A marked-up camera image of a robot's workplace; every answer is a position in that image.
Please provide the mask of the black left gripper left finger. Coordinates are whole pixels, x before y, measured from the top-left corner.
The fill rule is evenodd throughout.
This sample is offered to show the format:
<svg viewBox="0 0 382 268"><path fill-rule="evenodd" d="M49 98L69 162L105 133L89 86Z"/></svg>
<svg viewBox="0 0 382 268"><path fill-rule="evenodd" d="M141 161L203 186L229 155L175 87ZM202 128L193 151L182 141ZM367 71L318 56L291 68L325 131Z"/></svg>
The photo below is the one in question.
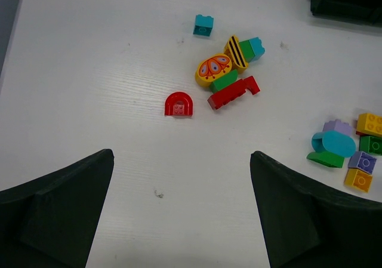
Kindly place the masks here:
<svg viewBox="0 0 382 268"><path fill-rule="evenodd" d="M103 149L1 191L1 267L85 267L113 167Z"/></svg>

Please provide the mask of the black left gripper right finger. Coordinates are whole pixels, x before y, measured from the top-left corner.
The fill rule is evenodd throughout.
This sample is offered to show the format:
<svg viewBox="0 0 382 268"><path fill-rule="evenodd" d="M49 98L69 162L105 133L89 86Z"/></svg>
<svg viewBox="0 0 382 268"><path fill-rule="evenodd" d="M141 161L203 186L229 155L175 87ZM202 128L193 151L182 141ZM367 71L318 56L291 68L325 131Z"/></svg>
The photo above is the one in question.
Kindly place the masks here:
<svg viewBox="0 0 382 268"><path fill-rule="evenodd" d="M329 187L261 151L250 171L271 267L381 267L381 203Z"/></svg>

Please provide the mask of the green slope lego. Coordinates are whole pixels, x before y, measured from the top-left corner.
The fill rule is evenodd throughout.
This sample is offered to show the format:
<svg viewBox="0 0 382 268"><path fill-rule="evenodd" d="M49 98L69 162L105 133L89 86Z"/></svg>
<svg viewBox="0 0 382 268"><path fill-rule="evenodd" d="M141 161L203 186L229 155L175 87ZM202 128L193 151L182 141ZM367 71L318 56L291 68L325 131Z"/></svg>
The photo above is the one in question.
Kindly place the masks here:
<svg viewBox="0 0 382 268"><path fill-rule="evenodd" d="M311 152L306 159L330 168L342 168L345 158L331 152Z"/></svg>

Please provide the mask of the purple square lego brick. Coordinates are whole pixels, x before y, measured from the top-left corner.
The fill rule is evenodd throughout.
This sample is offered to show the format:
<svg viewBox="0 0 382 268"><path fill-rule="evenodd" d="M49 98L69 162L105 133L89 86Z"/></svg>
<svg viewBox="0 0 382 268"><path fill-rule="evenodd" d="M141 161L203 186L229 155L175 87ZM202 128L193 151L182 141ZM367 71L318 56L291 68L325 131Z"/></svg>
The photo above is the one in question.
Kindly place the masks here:
<svg viewBox="0 0 382 268"><path fill-rule="evenodd" d="M367 174L372 174L376 165L377 158L363 151L356 151L350 158L349 168L356 168Z"/></svg>

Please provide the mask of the teal oval lego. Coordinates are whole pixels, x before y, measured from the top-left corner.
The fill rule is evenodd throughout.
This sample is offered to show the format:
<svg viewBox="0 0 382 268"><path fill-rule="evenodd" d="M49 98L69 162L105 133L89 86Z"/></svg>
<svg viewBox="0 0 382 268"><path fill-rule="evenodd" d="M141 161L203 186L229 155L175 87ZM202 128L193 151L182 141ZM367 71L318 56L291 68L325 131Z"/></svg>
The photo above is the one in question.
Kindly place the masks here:
<svg viewBox="0 0 382 268"><path fill-rule="evenodd" d="M311 144L315 152L329 152L344 158L353 156L356 151L351 137L334 130L314 134Z"/></svg>

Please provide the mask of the green hollow lego brick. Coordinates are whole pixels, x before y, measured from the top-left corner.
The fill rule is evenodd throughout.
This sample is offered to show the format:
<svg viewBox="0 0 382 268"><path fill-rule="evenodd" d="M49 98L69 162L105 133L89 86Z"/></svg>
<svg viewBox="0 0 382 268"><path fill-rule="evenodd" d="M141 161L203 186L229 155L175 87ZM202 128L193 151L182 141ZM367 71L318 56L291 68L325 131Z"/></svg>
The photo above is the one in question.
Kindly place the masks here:
<svg viewBox="0 0 382 268"><path fill-rule="evenodd" d="M382 138L374 136L360 137L359 150L370 155L382 155Z"/></svg>

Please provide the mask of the red square lego brick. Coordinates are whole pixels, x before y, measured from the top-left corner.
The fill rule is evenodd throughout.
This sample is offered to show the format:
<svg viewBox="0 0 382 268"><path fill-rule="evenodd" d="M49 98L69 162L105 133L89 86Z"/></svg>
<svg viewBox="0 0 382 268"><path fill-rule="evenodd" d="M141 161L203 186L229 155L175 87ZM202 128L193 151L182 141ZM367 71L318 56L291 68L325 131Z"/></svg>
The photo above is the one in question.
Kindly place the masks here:
<svg viewBox="0 0 382 268"><path fill-rule="evenodd" d="M362 137L362 136L366 136L367 134L364 134L364 133L362 133L362 132L356 131L356 135Z"/></svg>

